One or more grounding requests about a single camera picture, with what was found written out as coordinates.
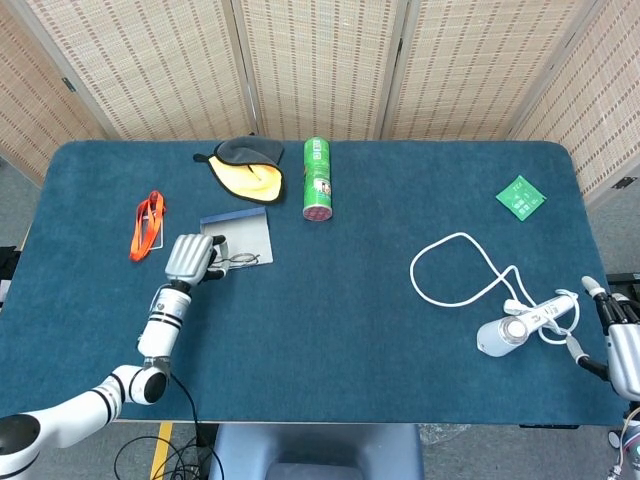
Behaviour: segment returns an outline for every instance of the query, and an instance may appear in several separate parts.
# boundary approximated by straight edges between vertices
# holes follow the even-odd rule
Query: green card
[[[521,222],[524,222],[547,199],[520,175],[511,182],[511,185],[496,195],[496,198]]]

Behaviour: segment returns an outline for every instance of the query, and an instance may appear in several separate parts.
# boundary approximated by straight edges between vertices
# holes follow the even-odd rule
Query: green can
[[[304,143],[304,207],[307,220],[321,222],[333,215],[331,209],[331,166],[329,142],[311,137]]]

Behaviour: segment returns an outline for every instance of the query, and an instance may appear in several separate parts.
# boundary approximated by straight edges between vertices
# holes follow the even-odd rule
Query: table
[[[251,208],[206,165],[206,142],[77,142],[55,155],[0,316],[0,416],[81,393],[121,364],[165,282],[171,245],[199,219]],[[626,408],[607,384],[537,337],[507,357],[476,349],[502,316],[503,287],[441,309],[414,292],[408,268],[426,244],[473,235],[499,268],[518,265],[534,299],[604,282],[567,152],[546,142],[332,142],[334,217],[302,217],[301,142],[286,142],[283,203],[267,207],[274,263],[193,291],[172,359],[206,421],[616,424]],[[495,195],[523,175],[548,200],[525,222]],[[136,205],[166,199],[165,248],[128,259]],[[492,280],[471,245],[423,259],[421,286],[443,300]],[[595,308],[580,295],[575,335],[605,359]],[[189,420],[175,386],[134,420]]]

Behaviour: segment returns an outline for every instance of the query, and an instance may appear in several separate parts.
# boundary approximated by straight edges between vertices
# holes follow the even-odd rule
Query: beige woven panel
[[[397,2],[241,4],[266,134],[372,138]]]
[[[0,154],[41,184],[56,149],[87,138],[104,133],[0,2]]]
[[[583,0],[425,0],[395,139],[502,139]]]
[[[219,1],[28,3],[122,138],[250,131]]]
[[[583,194],[640,154],[640,2],[607,1],[516,138],[552,140]]]

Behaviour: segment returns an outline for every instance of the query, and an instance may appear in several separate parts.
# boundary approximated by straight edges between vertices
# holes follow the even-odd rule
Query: gray carpet floor
[[[609,273],[640,271],[640,182],[594,212],[590,221]],[[0,245],[20,245],[33,218],[39,190],[0,160]],[[43,452],[37,473],[50,480],[116,478],[119,448],[158,424],[116,423],[71,448]],[[521,429],[516,426],[433,426],[424,436],[425,479],[605,479],[616,460],[606,428]],[[190,425],[175,425],[172,441],[186,444]],[[132,445],[120,458],[122,479],[147,479],[155,443]]]

